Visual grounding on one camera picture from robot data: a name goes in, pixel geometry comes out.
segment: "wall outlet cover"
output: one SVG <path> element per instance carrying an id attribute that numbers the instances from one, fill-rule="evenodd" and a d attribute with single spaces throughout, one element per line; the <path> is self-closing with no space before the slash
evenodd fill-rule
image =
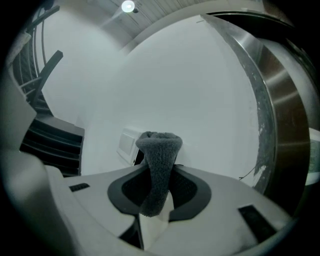
<path id="1" fill-rule="evenodd" d="M 131 166 L 135 165 L 136 157 L 138 154 L 138 147 L 136 141 L 139 139 L 142 130 L 134 127 L 126 127 L 123 129 L 119 140 L 117 153 Z"/>

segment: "white ceiling panel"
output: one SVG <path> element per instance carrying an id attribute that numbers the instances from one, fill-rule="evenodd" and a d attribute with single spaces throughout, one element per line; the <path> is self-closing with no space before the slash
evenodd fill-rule
<path id="1" fill-rule="evenodd" d="M 120 11 L 124 0 L 95 0 L 95 4 L 104 9 L 110 16 Z M 161 18 L 176 12 L 179 9 L 212 0 L 135 0 L 138 13 L 121 12 L 114 18 L 132 38 Z"/>

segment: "black rubber gasket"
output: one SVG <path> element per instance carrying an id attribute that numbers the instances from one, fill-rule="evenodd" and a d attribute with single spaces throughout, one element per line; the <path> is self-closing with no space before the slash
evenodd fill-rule
<path id="1" fill-rule="evenodd" d="M 150 170 L 147 165 L 110 184 L 107 190 L 111 203 L 121 213 L 139 216 L 140 206 L 151 189 Z M 211 189 L 202 179 L 174 166 L 169 190 L 174 204 L 169 222 L 194 218 L 209 203 Z"/>

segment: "metal railing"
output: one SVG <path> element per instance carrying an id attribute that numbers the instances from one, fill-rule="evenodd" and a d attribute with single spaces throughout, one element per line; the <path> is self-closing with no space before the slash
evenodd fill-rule
<path id="1" fill-rule="evenodd" d="M 45 19 L 60 10 L 60 6 L 55 6 L 50 10 L 41 13 L 41 8 L 37 12 L 37 17 L 26 27 L 26 32 L 31 35 L 31 39 L 24 45 L 22 50 L 13 61 L 13 74 L 26 95 L 27 102 L 36 107 L 42 88 L 59 61 L 63 58 L 63 53 L 59 50 L 47 62 L 44 44 Z M 37 56 L 37 27 L 41 24 L 41 51 L 44 67 L 39 69 Z"/>

